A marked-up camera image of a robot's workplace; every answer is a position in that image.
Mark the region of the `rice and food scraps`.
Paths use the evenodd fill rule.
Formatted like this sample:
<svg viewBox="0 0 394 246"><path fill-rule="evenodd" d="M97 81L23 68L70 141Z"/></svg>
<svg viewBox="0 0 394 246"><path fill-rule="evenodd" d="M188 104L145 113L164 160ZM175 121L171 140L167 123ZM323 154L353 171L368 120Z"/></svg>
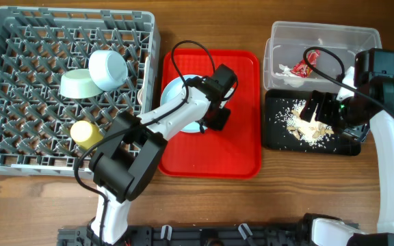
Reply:
<svg viewBox="0 0 394 246"><path fill-rule="evenodd" d="M306 152L308 149L325 150L327 144L338 140L337 134L331 126L318 122L313 118L308 122L302 120L300 113L306 106L305 100L281 99L282 109L278 109L275 115L275 125L279 128L276 132L282 134L282 140L288 141L294 147L301 147Z"/></svg>

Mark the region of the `red snack wrapper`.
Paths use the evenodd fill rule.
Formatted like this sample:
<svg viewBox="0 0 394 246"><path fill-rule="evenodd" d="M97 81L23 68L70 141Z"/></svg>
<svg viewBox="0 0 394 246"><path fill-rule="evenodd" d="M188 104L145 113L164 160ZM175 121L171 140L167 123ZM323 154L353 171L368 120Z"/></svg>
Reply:
<svg viewBox="0 0 394 246"><path fill-rule="evenodd" d="M310 65L312 65L312 67L316 67L319 56L320 51L312 50L306 54L306 60ZM310 68L303 59L290 70L290 73L297 77L307 78L312 73L312 71L313 69Z"/></svg>

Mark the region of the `light blue round plate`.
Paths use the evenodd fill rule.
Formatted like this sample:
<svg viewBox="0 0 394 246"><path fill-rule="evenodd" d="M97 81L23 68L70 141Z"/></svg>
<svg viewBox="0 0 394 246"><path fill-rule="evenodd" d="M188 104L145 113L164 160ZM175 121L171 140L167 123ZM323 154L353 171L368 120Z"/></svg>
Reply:
<svg viewBox="0 0 394 246"><path fill-rule="evenodd" d="M162 92L161 108L165 105L176 107L183 102L185 95L186 89L182 79L180 77L173 79ZM174 136L179 131L200 133L201 129L206 130L207 127L201 126L198 121L205 116L210 104L203 92L189 86L187 102L163 118L161 123L165 125L169 136Z"/></svg>

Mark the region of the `white paper napkin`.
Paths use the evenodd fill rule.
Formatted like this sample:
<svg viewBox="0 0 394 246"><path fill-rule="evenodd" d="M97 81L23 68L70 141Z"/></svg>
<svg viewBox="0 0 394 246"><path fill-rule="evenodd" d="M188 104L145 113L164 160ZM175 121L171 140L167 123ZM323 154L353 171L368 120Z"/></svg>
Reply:
<svg viewBox="0 0 394 246"><path fill-rule="evenodd" d="M282 64L279 64L278 67L281 72L276 72L275 75L282 77L286 85L290 85L291 87L300 87L304 85L302 77L292 73L291 68Z"/></svg>

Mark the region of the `light blue plastic bowl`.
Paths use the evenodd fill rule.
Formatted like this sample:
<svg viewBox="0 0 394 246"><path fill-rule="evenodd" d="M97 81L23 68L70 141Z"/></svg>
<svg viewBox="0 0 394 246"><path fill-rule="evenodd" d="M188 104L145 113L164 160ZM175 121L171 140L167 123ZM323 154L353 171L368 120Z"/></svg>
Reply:
<svg viewBox="0 0 394 246"><path fill-rule="evenodd" d="M88 70L95 85L106 92L118 89L128 77L126 61L116 51L93 52L89 58Z"/></svg>

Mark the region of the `yellow plastic cup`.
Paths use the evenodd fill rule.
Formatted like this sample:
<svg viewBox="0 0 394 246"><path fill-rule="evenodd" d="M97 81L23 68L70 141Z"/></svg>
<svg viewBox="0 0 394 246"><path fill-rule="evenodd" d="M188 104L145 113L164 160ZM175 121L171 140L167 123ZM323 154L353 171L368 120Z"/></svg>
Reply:
<svg viewBox="0 0 394 246"><path fill-rule="evenodd" d="M77 121L70 128L70 137L84 150L91 148L103 139L99 127L88 121Z"/></svg>

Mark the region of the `green plastic saucer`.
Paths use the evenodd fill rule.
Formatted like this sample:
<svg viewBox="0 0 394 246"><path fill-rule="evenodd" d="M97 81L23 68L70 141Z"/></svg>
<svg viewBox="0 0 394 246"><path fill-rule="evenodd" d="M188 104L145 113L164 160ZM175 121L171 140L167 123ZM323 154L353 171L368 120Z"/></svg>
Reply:
<svg viewBox="0 0 394 246"><path fill-rule="evenodd" d="M97 96L102 92L93 82L88 69L70 70L61 77L60 94L64 97L83 99Z"/></svg>

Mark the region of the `white plastic spoon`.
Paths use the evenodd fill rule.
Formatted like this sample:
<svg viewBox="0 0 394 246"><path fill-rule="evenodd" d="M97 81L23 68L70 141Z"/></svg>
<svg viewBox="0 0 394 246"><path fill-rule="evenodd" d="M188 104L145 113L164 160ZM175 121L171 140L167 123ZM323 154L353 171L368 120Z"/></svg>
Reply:
<svg viewBox="0 0 394 246"><path fill-rule="evenodd" d="M137 92L137 101L138 101L138 103L139 103L140 105L143 105L143 92L144 92L144 89L143 89L143 88L141 88L141 89L138 90L138 92Z"/></svg>

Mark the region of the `white plastic fork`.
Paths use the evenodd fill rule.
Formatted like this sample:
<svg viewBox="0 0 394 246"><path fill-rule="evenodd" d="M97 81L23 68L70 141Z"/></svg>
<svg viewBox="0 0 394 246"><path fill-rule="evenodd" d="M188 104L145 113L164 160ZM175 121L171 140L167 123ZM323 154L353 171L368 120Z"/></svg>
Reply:
<svg viewBox="0 0 394 246"><path fill-rule="evenodd" d="M143 105L145 105L145 95L144 93L146 92L146 87L148 85L148 78L149 78L149 67L150 67L150 59L149 57L146 57L145 62L144 62L144 80L142 84L142 88L144 89L143 92Z"/></svg>

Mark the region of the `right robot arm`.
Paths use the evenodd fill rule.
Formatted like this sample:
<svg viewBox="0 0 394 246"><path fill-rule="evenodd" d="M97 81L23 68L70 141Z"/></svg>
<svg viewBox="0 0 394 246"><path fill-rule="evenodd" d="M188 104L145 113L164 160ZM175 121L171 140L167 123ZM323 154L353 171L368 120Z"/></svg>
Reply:
<svg viewBox="0 0 394 246"><path fill-rule="evenodd" d="M312 46L303 53L308 68L334 84L353 92L340 99L313 91L300 117L316 120L343 132L364 124L370 126L378 155L380 213L377 231L368 234L340 219L307 215L306 230L299 242L310 245L394 245L394 52L372 48L355 57L353 85L343 83L344 74L333 78L308 60L318 51Z"/></svg>

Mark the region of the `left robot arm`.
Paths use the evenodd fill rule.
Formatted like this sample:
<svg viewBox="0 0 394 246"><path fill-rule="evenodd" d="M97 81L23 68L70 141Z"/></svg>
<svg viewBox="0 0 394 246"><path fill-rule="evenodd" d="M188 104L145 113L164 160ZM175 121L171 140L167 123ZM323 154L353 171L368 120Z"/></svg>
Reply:
<svg viewBox="0 0 394 246"><path fill-rule="evenodd" d="M235 84L237 75L221 64L210 77L186 79L181 91L160 107L116 117L89 163L100 193L90 225L99 244L113 245L125 234L131 202L152 180L170 139L192 122L202 130L224 128L231 113L224 105Z"/></svg>

